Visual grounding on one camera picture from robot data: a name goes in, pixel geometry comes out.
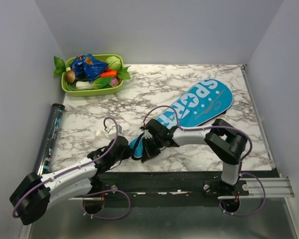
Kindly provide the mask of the blue racket cover bag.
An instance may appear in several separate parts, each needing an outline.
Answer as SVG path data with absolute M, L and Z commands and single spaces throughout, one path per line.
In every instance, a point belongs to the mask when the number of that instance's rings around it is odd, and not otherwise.
M 198 127 L 225 113 L 231 107 L 233 100 L 232 91 L 224 83 L 215 79 L 201 80 L 180 96 L 170 107 L 167 107 L 155 120 L 167 128 L 176 125 Z M 143 133 L 130 142 L 133 160 L 141 160 L 144 127 L 150 120 L 145 120 L 141 126 Z

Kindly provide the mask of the black shuttlecock tube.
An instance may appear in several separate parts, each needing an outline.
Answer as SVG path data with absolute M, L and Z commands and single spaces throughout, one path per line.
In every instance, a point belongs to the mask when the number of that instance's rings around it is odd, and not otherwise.
M 50 171 L 52 155 L 64 112 L 65 106 L 62 104 L 54 103 L 50 108 L 36 159 L 35 172 L 38 175 L 46 174 Z

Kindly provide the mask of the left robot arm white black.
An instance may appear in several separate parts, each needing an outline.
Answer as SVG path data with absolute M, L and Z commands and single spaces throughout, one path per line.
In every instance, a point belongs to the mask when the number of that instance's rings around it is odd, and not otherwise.
M 70 167 L 43 175 L 29 173 L 9 198 L 13 205 L 13 218 L 30 225 L 40 219 L 47 209 L 70 198 L 120 193 L 114 186 L 105 190 L 97 177 L 116 162 L 128 158 L 130 151 L 128 140 L 118 136 L 104 151 L 93 151 Z

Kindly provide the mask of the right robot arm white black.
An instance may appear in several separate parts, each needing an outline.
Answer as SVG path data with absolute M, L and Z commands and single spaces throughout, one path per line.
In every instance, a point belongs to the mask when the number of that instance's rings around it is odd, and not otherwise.
M 212 125 L 204 128 L 177 125 L 167 128 L 152 119 L 144 127 L 141 161 L 158 156 L 160 149 L 164 147 L 208 145 L 223 162 L 219 189 L 223 194 L 231 195 L 238 187 L 242 154 L 248 140 L 246 134 L 222 119 L 216 119 Z

